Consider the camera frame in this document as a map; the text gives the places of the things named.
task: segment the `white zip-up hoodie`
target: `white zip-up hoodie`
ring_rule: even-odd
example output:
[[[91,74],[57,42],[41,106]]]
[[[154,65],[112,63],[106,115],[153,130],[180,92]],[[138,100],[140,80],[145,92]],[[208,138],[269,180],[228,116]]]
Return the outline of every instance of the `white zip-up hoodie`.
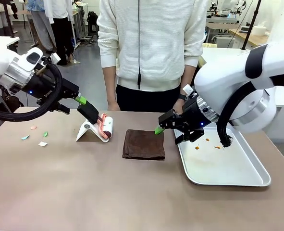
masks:
[[[44,0],[44,8],[50,24],[54,23],[54,18],[73,20],[72,0]]]
[[[118,84],[137,90],[177,88],[185,65],[197,66],[205,40],[207,0],[100,0],[101,65],[116,66]]]

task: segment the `folded brown cloth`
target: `folded brown cloth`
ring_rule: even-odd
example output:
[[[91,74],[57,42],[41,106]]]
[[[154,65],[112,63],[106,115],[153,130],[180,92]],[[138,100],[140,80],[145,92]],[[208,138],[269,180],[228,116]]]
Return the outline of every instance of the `folded brown cloth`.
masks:
[[[154,131],[128,130],[123,144],[123,158],[137,160],[164,160],[164,134]]]

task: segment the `white stand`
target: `white stand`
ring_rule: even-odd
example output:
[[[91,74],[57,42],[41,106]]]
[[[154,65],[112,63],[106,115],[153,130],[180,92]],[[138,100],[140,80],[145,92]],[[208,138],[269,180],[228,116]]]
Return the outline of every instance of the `white stand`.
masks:
[[[78,136],[76,137],[76,142],[83,136],[83,134],[87,131],[87,130],[92,130],[93,133],[99,137],[99,139],[102,140],[102,142],[106,143],[109,141],[109,139],[105,139],[102,136],[99,135],[98,129],[99,129],[99,125],[98,124],[91,124],[87,119],[85,120],[85,122],[81,125],[80,131],[78,133]]]

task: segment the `floor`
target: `floor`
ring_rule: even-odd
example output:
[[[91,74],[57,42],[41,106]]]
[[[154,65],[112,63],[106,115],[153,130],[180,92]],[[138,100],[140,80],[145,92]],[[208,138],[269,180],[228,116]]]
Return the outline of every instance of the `floor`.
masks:
[[[22,25],[15,25],[20,37],[18,53],[23,54],[29,50],[31,45],[31,36],[24,30]],[[97,109],[106,110],[106,92],[104,79],[100,65],[99,47],[95,44],[92,47],[78,47],[75,51],[75,57],[81,64],[70,67],[60,67],[62,76],[80,86],[80,92],[85,96]],[[28,106],[37,106],[36,99],[32,96],[26,97],[26,94],[20,92],[17,96]],[[64,105],[70,108],[77,108],[78,103],[74,100],[63,100]],[[284,155],[284,143],[276,143],[276,147]]]

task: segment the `white tray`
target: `white tray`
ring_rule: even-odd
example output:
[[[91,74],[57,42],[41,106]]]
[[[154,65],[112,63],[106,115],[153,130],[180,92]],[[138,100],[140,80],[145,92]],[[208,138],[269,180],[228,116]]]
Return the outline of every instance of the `white tray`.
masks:
[[[223,148],[216,124],[209,124],[204,131],[197,141],[178,145],[185,173],[193,183],[255,187],[271,184],[269,173],[240,132],[228,125],[227,134],[233,137],[233,142],[230,147]],[[178,130],[174,132],[176,137],[182,134]]]

